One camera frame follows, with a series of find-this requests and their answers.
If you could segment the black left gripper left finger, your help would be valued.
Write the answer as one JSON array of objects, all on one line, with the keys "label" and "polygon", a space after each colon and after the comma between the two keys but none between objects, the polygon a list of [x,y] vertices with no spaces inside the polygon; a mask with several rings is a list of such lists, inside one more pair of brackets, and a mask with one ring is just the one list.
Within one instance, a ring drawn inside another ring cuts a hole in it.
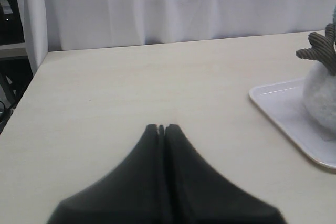
[{"label": "black left gripper left finger", "polygon": [[164,223],[162,134],[147,125],[113,171],[61,201],[48,223]]}]

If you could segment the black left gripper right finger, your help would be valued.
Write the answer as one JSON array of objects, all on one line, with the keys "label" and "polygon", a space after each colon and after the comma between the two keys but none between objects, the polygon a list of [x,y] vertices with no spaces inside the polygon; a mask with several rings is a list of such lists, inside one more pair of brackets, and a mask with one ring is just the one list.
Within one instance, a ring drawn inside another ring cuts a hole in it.
[{"label": "black left gripper right finger", "polygon": [[218,173],[182,129],[165,131],[166,174],[175,223],[285,223],[280,211]]}]

